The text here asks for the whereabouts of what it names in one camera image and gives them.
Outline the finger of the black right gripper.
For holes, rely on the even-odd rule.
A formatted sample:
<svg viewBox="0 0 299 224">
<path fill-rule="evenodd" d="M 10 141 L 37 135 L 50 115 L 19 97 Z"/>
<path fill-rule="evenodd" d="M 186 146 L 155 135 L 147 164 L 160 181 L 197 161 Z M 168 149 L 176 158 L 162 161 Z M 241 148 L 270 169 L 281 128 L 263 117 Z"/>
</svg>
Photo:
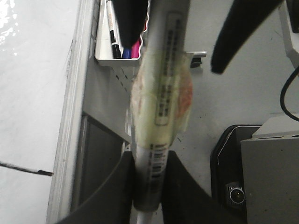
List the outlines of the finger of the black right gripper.
<svg viewBox="0 0 299 224">
<path fill-rule="evenodd" d="M 121 43 L 131 48 L 144 29 L 148 9 L 147 0 L 113 0 Z"/>
<path fill-rule="evenodd" d="M 233 1 L 214 46 L 211 71 L 222 74 L 243 44 L 281 3 L 281 0 Z"/>
</svg>

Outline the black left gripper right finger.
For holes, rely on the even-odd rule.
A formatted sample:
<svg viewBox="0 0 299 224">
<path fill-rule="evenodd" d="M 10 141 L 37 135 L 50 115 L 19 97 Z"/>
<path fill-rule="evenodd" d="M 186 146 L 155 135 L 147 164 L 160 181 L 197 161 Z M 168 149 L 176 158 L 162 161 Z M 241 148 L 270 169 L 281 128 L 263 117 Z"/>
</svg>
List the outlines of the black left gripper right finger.
<svg viewBox="0 0 299 224">
<path fill-rule="evenodd" d="M 243 224 L 212 199 L 169 151 L 161 196 L 165 224 Z"/>
</svg>

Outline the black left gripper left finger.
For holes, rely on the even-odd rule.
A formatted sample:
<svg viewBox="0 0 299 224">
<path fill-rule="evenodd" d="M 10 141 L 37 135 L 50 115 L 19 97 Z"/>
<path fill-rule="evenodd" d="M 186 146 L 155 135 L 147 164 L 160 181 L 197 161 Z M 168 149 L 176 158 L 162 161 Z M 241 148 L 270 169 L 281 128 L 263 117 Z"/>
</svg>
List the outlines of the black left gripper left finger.
<svg viewBox="0 0 299 224">
<path fill-rule="evenodd" d="M 75 211 L 59 224 L 128 224 L 130 223 L 135 177 L 135 161 L 130 151 L 104 183 Z"/>
</svg>

